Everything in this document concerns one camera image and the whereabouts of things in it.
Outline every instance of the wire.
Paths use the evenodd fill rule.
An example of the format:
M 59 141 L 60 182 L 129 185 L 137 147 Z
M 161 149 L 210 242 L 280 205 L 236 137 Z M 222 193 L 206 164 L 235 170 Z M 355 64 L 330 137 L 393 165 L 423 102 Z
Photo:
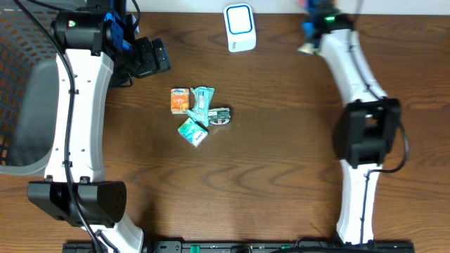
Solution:
M 116 246 L 114 246 L 114 244 L 110 241 L 110 240 L 108 240 L 107 238 L 106 238 L 106 236 L 103 234 L 103 232 L 102 231 L 97 231 L 96 232 L 96 235 L 98 236 L 98 237 L 100 237 L 102 240 L 103 240 L 103 242 L 108 246 L 108 247 L 110 247 L 111 249 L 112 249 L 112 252 L 113 253 L 120 253 L 120 251 L 119 251 L 119 249 L 116 247 Z
M 349 30 L 348 31 L 348 44 L 349 44 L 349 52 L 350 52 L 350 56 L 352 57 L 352 61 L 354 63 L 354 66 L 356 68 L 356 71 L 358 72 L 361 80 L 363 81 L 364 85 L 366 86 L 366 89 L 368 90 L 368 92 L 377 100 L 380 100 L 380 98 L 377 96 L 377 94 L 375 94 L 375 92 L 373 92 L 373 90 L 371 89 L 371 85 L 367 82 L 366 78 L 364 77 L 364 74 L 361 70 L 361 68 L 359 67 L 359 64 L 356 60 L 356 56 L 355 56 L 355 52 L 354 52 L 354 46 L 352 45 L 352 32 L 354 30 L 356 30 L 356 23 L 358 22 L 359 16 L 361 15 L 361 11 L 363 8 L 363 3 L 364 0 L 359 0 L 358 4 L 356 5 L 356 10 L 355 10 L 355 14 L 354 14 L 354 18 L 353 18 L 353 30 Z
M 56 6 L 52 6 L 50 4 L 45 4 L 45 3 L 42 3 L 42 2 L 36 1 L 36 0 L 27 0 L 27 1 L 29 1 L 30 3 L 34 3 L 34 4 L 37 4 L 39 6 L 45 7 L 45 8 L 52 9 L 54 11 L 69 11 L 67 9 L 59 8 L 59 7 L 56 7 Z
M 363 245 L 363 240 L 364 240 L 364 221 L 365 221 L 365 217 L 366 217 L 367 191 L 368 191 L 368 181 L 370 180 L 370 175 L 375 172 L 386 173 L 386 174 L 396 173 L 405 166 L 406 161 L 409 158 L 409 138 L 406 135 L 405 128 L 401 122 L 399 122 L 399 128 L 400 128 L 400 132 L 403 136 L 403 141 L 404 141 L 404 144 L 403 144 L 404 145 L 404 155 L 403 155 L 403 159 L 401 159 L 400 164 L 395 169 L 371 169 L 367 172 L 366 188 L 364 189 L 363 214 L 361 216 L 361 238 L 359 240 L 360 245 Z
M 134 4 L 134 7 L 136 8 L 136 11 L 138 12 L 138 18 L 136 19 L 136 22 L 133 24 L 133 32 L 136 31 L 136 28 L 139 26 L 139 22 L 141 21 L 141 10 L 139 9 L 138 3 L 136 3 L 136 0 L 131 0 Z
M 92 228 L 89 225 L 89 222 L 86 220 L 86 217 L 84 217 L 82 209 L 79 205 L 79 199 L 78 195 L 75 194 L 73 189 L 73 182 L 72 182 L 72 172 L 70 171 L 70 161 L 69 161 L 69 146 L 70 146 L 70 130 L 72 126 L 72 116 L 73 116 L 73 107 L 74 107 L 74 101 L 75 101 L 75 78 L 72 73 L 72 69 L 69 66 L 68 61 L 64 57 L 63 50 L 61 47 L 59 47 L 56 40 L 47 32 L 47 30 L 41 25 L 41 23 L 30 13 L 25 6 L 23 6 L 22 3 L 19 2 L 19 0 L 14 0 L 14 3 L 22 10 L 22 12 L 41 30 L 41 32 L 44 34 L 44 36 L 50 41 L 52 46 L 56 49 L 56 53 L 61 59 L 61 62 L 64 65 L 65 70 L 67 71 L 67 74 L 69 76 L 69 82 L 70 82 L 70 99 L 69 99 L 69 110 L 67 115 L 67 128 L 65 130 L 65 144 L 64 144 L 64 168 L 65 168 L 65 177 L 67 180 L 67 187 L 69 190 L 70 199 L 72 200 L 72 203 L 77 210 L 79 219 L 82 221 L 83 226 L 86 228 L 86 231 L 91 236 L 92 243 L 94 244 L 95 250 L 97 253 L 102 253 L 103 248 L 101 247 L 101 243 L 99 242 L 98 238 L 95 236 L 94 232 L 92 231 Z
M 352 45 L 352 32 L 354 30 L 356 30 L 356 23 L 359 19 L 359 16 L 361 15 L 361 10 L 363 7 L 363 3 L 364 0 L 359 0 L 358 4 L 356 5 L 356 10 L 355 10 L 355 14 L 354 14 L 354 19 L 353 19 L 353 30 L 349 30 L 348 32 L 348 44 L 349 44 L 349 52 L 350 55 L 352 57 L 352 61 L 354 63 L 354 66 L 356 68 L 356 71 L 358 72 L 361 80 L 363 81 L 364 85 L 367 88 L 367 91 L 374 97 L 376 98 L 376 100 L 382 100 L 382 98 L 380 98 L 371 88 L 371 85 L 366 81 L 361 68 L 359 67 L 359 64 L 356 60 L 356 56 L 355 56 L 355 52 L 354 52 L 354 47 Z M 404 128 L 404 125 L 399 121 L 398 126 L 400 128 L 400 132 L 403 136 L 403 141 L 404 141 L 404 155 L 403 155 L 403 159 L 401 160 L 400 164 L 397 166 L 397 168 L 395 169 L 371 169 L 367 172 L 367 175 L 365 175 L 366 177 L 366 187 L 364 189 L 364 200 L 363 200 L 363 212 L 361 215 L 361 238 L 359 240 L 359 244 L 360 246 L 363 245 L 363 241 L 364 241 L 364 221 L 365 221 L 365 217 L 366 217 L 366 203 L 367 203 L 367 192 L 368 192 L 368 182 L 370 180 L 370 175 L 372 173 L 378 172 L 378 173 L 386 173 L 386 174 L 392 174 L 392 173 L 396 173 L 398 171 L 400 171 L 406 164 L 406 161 L 409 158 L 409 138 L 406 135 L 406 130 Z

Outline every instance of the white device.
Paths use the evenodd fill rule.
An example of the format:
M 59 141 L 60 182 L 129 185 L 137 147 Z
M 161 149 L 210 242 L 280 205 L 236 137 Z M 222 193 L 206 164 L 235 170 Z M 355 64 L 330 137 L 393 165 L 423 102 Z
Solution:
M 248 51 L 256 47 L 255 21 L 250 5 L 227 6 L 224 10 L 224 18 L 230 52 Z

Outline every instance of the snack package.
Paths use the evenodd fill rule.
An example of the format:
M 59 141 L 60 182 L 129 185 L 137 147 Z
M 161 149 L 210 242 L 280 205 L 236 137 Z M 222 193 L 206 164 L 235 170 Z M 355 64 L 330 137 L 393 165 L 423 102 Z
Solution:
M 208 110 L 210 109 L 211 100 L 214 95 L 214 88 L 198 87 L 191 89 L 195 96 L 195 106 L 186 113 L 196 122 L 201 122 L 205 127 L 210 125 L 208 120 Z
M 230 124 L 230 108 L 217 108 L 209 110 L 208 120 L 210 121 L 210 124 L 213 125 Z

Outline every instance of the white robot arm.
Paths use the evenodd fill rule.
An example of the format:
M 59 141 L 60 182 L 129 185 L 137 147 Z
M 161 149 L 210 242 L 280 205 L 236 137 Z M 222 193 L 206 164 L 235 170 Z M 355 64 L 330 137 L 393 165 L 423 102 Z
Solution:
M 307 42 L 299 51 L 325 59 L 346 107 L 333 134 L 344 174 L 337 235 L 344 245 L 365 245 L 373 242 L 371 222 L 379 176 L 371 171 L 383 170 L 385 155 L 392 149 L 399 103 L 387 99 L 373 77 L 347 15 L 334 8 L 331 0 L 309 0 L 305 7 L 310 14 L 303 24 Z
M 30 182 L 28 198 L 53 218 L 88 230 L 94 248 L 86 252 L 151 252 L 143 230 L 124 213 L 125 184 L 105 181 L 103 116 L 109 87 L 169 70 L 170 62 L 161 39 L 135 39 L 137 21 L 125 13 L 125 0 L 88 0 L 85 8 L 58 14 L 53 38 L 45 33 L 61 56 L 56 132 L 45 181 Z

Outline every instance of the wood grain surface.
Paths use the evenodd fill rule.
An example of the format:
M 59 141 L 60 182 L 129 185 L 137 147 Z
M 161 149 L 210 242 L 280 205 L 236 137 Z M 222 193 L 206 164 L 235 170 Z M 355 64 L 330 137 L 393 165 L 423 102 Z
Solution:
M 320 57 L 296 50 L 301 15 L 255 15 L 257 47 L 231 54 L 220 14 L 144 13 L 141 34 L 162 37 L 172 70 L 109 91 L 103 133 L 107 179 L 127 185 L 127 213 L 152 238 L 295 240 L 331 237 L 342 172 L 331 131 L 342 113 Z M 416 252 L 450 252 L 450 18 L 363 16 L 361 44 L 374 75 L 402 102 L 411 158 L 382 175 L 373 227 Z M 170 89 L 211 86 L 212 107 L 233 121 L 194 148 L 177 133 Z M 397 138 L 385 163 L 403 154 Z M 0 252 L 60 252 L 87 234 L 27 200 L 35 178 L 0 176 Z

